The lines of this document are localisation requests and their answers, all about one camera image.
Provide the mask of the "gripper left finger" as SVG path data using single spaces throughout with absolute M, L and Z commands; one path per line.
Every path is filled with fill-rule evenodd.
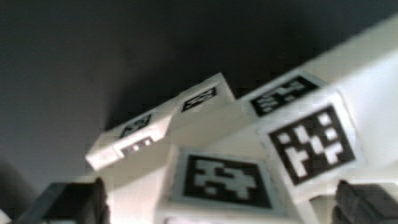
M 15 224 L 111 224 L 105 183 L 52 183 Z

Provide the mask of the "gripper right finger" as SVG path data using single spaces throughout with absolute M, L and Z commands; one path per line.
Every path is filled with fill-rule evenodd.
M 398 224 L 398 185 L 352 184 L 342 180 L 333 224 Z

